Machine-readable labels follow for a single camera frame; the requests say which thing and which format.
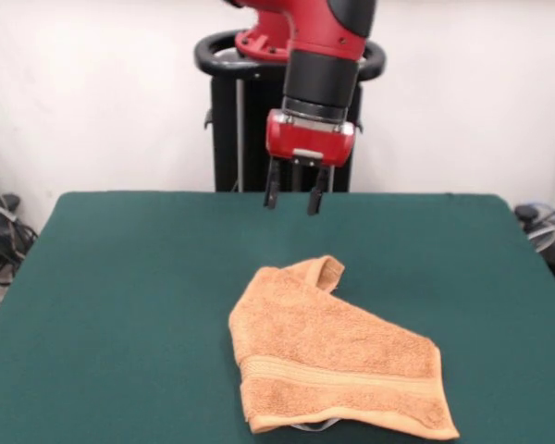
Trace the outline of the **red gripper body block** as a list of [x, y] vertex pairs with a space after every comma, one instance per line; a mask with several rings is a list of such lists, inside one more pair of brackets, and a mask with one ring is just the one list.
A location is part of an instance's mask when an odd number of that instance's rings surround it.
[[266, 122], [266, 149], [281, 159], [302, 157], [315, 165], [342, 167], [354, 145], [354, 125], [309, 120], [272, 109]]

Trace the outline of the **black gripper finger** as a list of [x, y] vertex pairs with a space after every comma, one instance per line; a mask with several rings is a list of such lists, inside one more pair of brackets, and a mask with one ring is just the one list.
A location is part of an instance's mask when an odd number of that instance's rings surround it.
[[274, 209], [280, 191], [280, 164], [281, 161], [274, 156], [269, 159], [268, 173], [265, 185], [264, 207]]
[[329, 186], [329, 167], [321, 166], [318, 169], [316, 180], [310, 192], [309, 203], [307, 205], [307, 214], [315, 216], [320, 211], [322, 198]]

